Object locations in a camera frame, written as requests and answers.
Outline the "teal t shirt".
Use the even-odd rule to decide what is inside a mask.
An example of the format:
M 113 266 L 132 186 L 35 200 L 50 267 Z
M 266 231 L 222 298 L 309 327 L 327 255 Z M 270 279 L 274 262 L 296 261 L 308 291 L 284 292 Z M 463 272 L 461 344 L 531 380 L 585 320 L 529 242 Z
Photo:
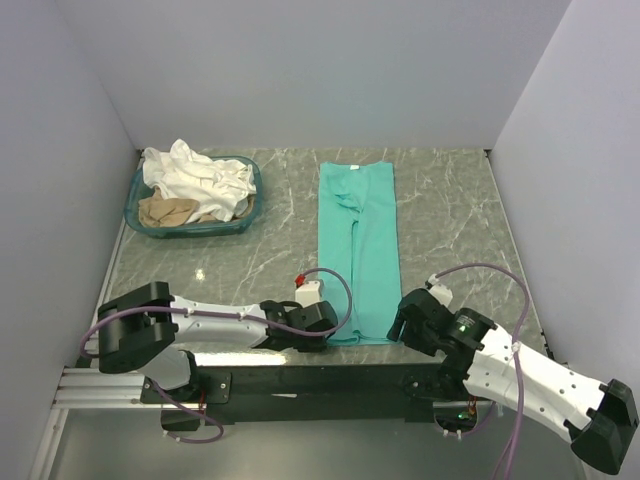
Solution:
M 333 275 L 322 273 L 322 296 L 347 323 L 334 345 L 387 344 L 402 298 L 393 165 L 323 163 L 318 191 L 318 264 L 339 273 L 352 300 Z

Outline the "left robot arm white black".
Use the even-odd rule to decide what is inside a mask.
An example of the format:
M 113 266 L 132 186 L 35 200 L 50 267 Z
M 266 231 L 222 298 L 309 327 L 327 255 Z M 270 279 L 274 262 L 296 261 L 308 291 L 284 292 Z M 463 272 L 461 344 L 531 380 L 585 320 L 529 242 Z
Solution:
M 104 374 L 137 371 L 176 401 L 202 389 L 193 353 L 178 344 L 211 342 L 249 349 L 321 352 L 338 317 L 316 281 L 293 301 L 247 306 L 198 303 L 173 295 L 166 282 L 151 282 L 103 304 L 98 368 Z

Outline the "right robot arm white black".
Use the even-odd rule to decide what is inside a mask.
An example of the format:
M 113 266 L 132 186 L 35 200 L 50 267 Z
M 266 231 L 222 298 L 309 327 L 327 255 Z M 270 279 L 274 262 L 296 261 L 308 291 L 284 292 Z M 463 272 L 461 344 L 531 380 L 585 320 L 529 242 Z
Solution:
M 452 401 L 482 397 L 550 429 L 594 469 L 620 472 L 639 416 L 631 388 L 595 380 L 553 361 L 469 308 L 451 312 L 446 288 L 418 288 L 404 296 L 387 337 L 445 359 L 432 380 L 412 380 L 410 390 Z

